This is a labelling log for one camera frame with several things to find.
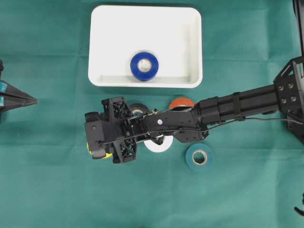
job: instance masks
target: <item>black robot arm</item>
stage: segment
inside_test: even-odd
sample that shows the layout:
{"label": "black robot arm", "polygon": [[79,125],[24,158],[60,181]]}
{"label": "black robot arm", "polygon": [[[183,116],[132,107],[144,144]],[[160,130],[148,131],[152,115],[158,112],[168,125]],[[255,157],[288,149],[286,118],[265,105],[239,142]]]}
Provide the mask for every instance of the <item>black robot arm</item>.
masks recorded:
{"label": "black robot arm", "polygon": [[123,97],[102,101],[104,113],[85,115],[86,135],[94,159],[113,154],[114,163],[136,158],[137,144],[155,142],[163,135],[173,135],[182,143],[205,139],[209,130],[226,121],[243,121],[255,114],[279,110],[288,119],[288,129],[304,139],[304,99],[301,66],[304,57],[290,60],[273,85],[202,100],[194,107],[147,111],[133,114]]}

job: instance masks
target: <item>black wire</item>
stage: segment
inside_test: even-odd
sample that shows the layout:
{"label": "black wire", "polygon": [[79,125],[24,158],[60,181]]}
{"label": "black wire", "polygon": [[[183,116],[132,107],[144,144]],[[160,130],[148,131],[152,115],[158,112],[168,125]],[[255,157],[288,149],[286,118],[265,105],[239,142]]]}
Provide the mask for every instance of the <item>black wire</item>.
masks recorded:
{"label": "black wire", "polygon": [[[304,123],[302,122],[299,122],[299,121],[296,121],[296,120],[291,120],[291,119],[284,119],[284,118],[245,118],[245,120],[258,120],[258,121],[272,121],[272,120],[275,120],[275,121],[287,121],[287,122],[293,122],[293,123],[296,123],[296,124],[301,124],[303,125]],[[142,136],[142,135],[145,135],[145,134],[150,134],[150,133],[156,133],[156,132],[175,132],[175,131],[184,131],[184,132],[208,132],[210,130],[213,130],[215,128],[218,128],[218,127],[222,127],[224,125],[227,125],[227,124],[230,124],[230,123],[233,123],[233,122],[236,122],[238,120],[231,120],[229,122],[224,122],[224,123],[220,123],[216,126],[213,126],[207,130],[192,130],[192,129],[172,129],[172,130],[157,130],[157,131],[150,131],[150,132],[146,132],[146,133],[141,133],[141,134],[136,134],[136,135],[133,135],[133,136],[129,136],[129,137],[126,137],[126,138],[123,138],[123,139],[117,139],[117,140],[113,140],[113,141],[110,141],[110,142],[106,142],[106,143],[103,143],[103,144],[110,144],[110,143],[115,143],[115,142],[118,142],[118,141],[121,141],[121,140],[127,140],[127,139],[131,139],[131,138],[136,138],[136,137],[139,137],[139,136]]]}
{"label": "black wire", "polygon": [[268,118],[268,119],[264,119],[264,118],[246,118],[245,120],[260,120],[260,121],[272,121],[272,120],[278,120],[278,121],[287,121],[287,122],[293,122],[296,124],[301,124],[303,125],[302,122],[296,121],[296,120],[291,120],[291,119],[283,119],[283,118]]}

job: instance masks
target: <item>white plastic tray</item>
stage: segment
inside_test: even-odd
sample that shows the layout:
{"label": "white plastic tray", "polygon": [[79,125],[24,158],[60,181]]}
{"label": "white plastic tray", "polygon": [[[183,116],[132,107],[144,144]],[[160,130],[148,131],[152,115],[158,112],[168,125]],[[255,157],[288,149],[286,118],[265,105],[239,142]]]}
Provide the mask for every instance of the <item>white plastic tray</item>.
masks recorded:
{"label": "white plastic tray", "polygon": [[[194,88],[203,78],[201,37],[201,15],[194,8],[98,6],[91,16],[89,80],[96,86]],[[141,51],[159,62],[147,82],[130,69]]]}

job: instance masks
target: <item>blue tape roll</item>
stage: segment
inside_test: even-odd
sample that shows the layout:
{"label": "blue tape roll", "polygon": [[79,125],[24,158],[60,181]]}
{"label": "blue tape roll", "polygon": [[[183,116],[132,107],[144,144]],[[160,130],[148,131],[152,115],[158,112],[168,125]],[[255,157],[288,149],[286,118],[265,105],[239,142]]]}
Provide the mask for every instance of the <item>blue tape roll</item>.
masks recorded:
{"label": "blue tape roll", "polygon": [[[139,61],[147,59],[151,63],[151,69],[148,72],[142,72],[138,68]],[[148,81],[155,77],[158,71],[158,61],[157,58],[149,52],[140,52],[136,54],[131,60],[131,71],[138,80]]]}
{"label": "blue tape roll", "polygon": [[[201,153],[204,155],[204,161],[200,164],[194,160],[194,155]],[[212,150],[205,144],[197,143],[188,148],[186,152],[186,163],[190,169],[196,172],[205,171],[210,168],[213,163]]]}

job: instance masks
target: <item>green tablecloth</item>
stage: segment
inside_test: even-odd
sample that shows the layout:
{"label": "green tablecloth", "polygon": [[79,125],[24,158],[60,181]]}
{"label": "green tablecloth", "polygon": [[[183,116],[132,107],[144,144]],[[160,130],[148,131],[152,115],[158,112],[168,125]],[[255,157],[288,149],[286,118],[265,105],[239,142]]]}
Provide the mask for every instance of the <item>green tablecloth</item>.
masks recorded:
{"label": "green tablecloth", "polygon": [[0,226],[303,227],[293,207],[301,206],[304,190],[304,145],[284,123],[212,131],[203,143],[214,163],[205,173],[187,167],[192,143],[177,140],[160,154],[140,144],[137,159],[123,165],[93,161],[83,126],[84,114],[102,111],[100,101],[109,97],[165,109],[181,95],[197,102],[271,84],[300,54],[292,1],[133,0],[202,14],[204,78],[194,89],[93,86],[90,14],[103,3],[0,2],[2,79],[38,99],[0,123]]}

